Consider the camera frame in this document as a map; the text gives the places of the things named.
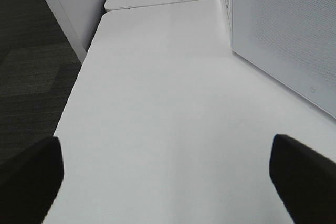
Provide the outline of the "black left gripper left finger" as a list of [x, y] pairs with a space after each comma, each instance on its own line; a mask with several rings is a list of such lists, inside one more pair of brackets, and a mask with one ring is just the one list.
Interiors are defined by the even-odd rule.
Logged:
[[59, 138], [41, 139], [1, 164], [1, 223], [42, 223], [64, 179]]

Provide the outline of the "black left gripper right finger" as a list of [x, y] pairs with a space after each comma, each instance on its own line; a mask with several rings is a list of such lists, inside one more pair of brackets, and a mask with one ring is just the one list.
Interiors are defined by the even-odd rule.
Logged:
[[277, 134], [269, 176], [294, 223], [335, 223], [335, 162]]

